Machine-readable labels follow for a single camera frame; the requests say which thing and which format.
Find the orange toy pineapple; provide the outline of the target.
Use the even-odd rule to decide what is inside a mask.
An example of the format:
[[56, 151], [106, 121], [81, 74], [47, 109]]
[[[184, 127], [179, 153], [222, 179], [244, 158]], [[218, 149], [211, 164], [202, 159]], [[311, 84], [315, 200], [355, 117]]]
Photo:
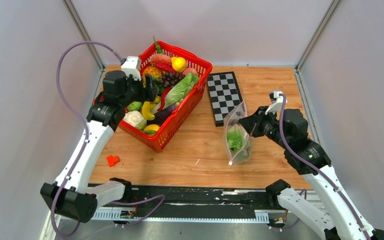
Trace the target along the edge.
[[161, 80], [163, 77], [163, 72], [160, 69], [152, 65], [143, 69], [141, 77], [142, 77], [144, 87], [146, 86], [146, 82], [147, 82], [147, 79], [146, 79], [147, 74], [151, 75], [152, 82], [154, 85], [158, 87], [162, 86]]

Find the green lettuce head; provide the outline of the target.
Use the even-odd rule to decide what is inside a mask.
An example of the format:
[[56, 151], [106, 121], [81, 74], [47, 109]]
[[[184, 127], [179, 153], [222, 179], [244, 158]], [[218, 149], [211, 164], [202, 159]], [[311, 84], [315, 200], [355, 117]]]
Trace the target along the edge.
[[240, 124], [234, 124], [226, 131], [228, 148], [228, 165], [236, 165], [250, 160], [253, 138], [250, 137]]

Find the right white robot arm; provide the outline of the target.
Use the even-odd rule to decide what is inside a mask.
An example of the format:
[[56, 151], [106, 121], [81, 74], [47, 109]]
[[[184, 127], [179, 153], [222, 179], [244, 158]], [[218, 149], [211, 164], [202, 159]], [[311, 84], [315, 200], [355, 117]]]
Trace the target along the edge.
[[309, 138], [308, 121], [299, 109], [277, 114], [261, 106], [238, 123], [251, 137], [267, 137], [283, 148], [288, 164], [310, 184], [326, 211], [294, 193], [282, 179], [266, 188], [270, 208], [292, 211], [322, 240], [384, 240], [384, 230], [374, 228], [352, 203], [326, 151]]

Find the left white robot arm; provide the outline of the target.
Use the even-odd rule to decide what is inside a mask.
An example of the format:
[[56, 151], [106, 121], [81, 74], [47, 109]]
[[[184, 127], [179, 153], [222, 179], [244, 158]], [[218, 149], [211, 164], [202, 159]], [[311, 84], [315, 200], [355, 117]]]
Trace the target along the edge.
[[40, 194], [54, 213], [87, 223], [96, 210], [111, 202], [129, 206], [133, 201], [131, 182], [113, 177], [107, 183], [89, 186], [96, 162], [133, 102], [154, 101], [157, 88], [144, 83], [139, 71], [113, 70], [103, 79], [103, 90], [88, 111], [72, 156], [53, 183], [44, 183]]

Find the clear zip top bag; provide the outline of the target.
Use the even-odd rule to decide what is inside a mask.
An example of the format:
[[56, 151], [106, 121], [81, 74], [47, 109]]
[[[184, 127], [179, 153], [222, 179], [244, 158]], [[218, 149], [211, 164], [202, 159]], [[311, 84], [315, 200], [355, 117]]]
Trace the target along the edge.
[[224, 144], [228, 156], [228, 166], [248, 162], [251, 158], [253, 139], [239, 124], [248, 116], [244, 101], [234, 107], [223, 119]]

